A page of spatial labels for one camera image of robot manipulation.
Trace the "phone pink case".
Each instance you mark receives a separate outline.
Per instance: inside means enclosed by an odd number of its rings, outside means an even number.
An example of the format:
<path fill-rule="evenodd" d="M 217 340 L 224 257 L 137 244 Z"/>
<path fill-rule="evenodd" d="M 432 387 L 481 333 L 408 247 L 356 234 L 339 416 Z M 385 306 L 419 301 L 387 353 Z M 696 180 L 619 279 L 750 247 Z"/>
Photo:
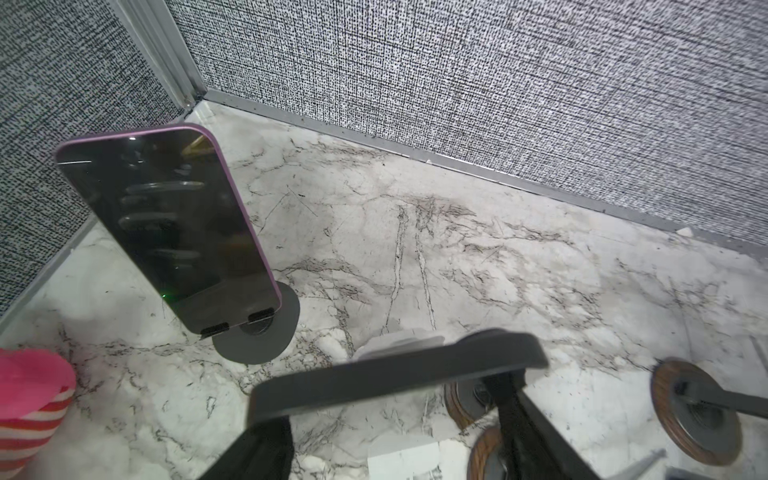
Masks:
<path fill-rule="evenodd" d="M 70 185 L 203 338 L 267 327 L 282 296 L 214 135 L 192 123 L 62 143 Z"/>

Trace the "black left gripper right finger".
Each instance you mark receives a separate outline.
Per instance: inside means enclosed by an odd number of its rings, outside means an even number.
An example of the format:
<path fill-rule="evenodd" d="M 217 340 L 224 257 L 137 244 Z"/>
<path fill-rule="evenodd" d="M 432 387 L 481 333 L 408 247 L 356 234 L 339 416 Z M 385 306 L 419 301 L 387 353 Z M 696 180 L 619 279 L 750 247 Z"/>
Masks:
<path fill-rule="evenodd" d="M 522 372 L 488 376 L 483 384 L 498 411 L 498 458 L 506 479 L 598 477 L 526 395 Z"/>

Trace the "wooden base stand front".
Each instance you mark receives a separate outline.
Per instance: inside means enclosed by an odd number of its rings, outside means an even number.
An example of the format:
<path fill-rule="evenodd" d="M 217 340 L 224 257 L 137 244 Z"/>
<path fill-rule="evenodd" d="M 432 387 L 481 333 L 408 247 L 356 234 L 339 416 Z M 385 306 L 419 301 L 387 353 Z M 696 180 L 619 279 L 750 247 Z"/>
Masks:
<path fill-rule="evenodd" d="M 740 456 L 741 414 L 767 418 L 765 397 L 726 390 L 706 371 L 681 359 L 666 359 L 654 368 L 650 397 L 675 445 L 710 466 L 729 466 Z"/>

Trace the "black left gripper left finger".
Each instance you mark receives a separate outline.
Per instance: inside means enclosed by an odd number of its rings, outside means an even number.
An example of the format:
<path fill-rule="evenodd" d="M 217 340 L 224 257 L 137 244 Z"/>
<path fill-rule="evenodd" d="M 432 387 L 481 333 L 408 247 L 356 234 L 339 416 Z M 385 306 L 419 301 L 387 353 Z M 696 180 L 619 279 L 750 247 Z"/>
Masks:
<path fill-rule="evenodd" d="M 200 480 L 286 480 L 294 459 L 287 417 L 249 427 Z"/>

